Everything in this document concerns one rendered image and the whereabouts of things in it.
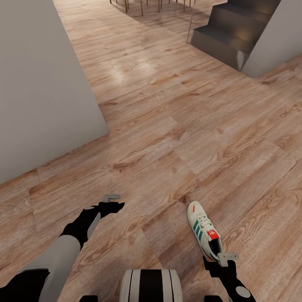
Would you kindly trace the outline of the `robot trunk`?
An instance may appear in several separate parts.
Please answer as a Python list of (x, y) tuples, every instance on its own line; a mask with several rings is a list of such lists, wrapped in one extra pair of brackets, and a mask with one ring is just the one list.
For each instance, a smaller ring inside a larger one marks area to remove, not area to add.
[(128, 269), (119, 302), (183, 302), (175, 269)]

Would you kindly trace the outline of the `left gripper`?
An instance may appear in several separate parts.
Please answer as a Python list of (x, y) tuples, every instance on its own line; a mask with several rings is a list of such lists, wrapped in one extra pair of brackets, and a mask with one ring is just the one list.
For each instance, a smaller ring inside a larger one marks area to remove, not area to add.
[(103, 203), (103, 202), (100, 202), (99, 205), (103, 205), (106, 208), (106, 214), (105, 215), (108, 215), (110, 213), (117, 213), (120, 209), (123, 208), (125, 203), (118, 203), (118, 202)]

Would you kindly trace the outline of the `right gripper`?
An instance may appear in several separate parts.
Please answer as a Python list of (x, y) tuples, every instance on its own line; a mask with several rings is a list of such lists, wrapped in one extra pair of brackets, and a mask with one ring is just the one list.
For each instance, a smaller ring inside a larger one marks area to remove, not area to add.
[(228, 262), (228, 267), (221, 267), (218, 262), (212, 262), (212, 261), (208, 261), (205, 256), (203, 256), (203, 261), (204, 261), (204, 265), (207, 271), (210, 272), (211, 277), (219, 277), (222, 284), (223, 284), (223, 279), (227, 276), (227, 275), (233, 275), (233, 276), (237, 276), (236, 273), (236, 266), (234, 261), (229, 260)]

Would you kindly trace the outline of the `gym shoe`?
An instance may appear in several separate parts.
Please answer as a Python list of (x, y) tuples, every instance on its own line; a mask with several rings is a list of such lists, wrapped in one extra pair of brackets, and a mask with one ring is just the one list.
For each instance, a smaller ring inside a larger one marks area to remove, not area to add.
[(196, 235), (200, 248), (208, 261), (218, 262), (218, 253), (224, 253), (221, 236), (197, 201), (192, 201), (187, 209), (189, 224)]

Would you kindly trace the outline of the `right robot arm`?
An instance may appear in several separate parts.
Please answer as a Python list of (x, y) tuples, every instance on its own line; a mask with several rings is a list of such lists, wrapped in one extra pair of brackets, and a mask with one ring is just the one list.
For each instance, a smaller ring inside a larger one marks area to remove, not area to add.
[(211, 277), (219, 277), (229, 295), (229, 302), (256, 302), (251, 292), (238, 280), (234, 260), (239, 259), (237, 252), (217, 254), (219, 261), (208, 261), (203, 256), (204, 265)]

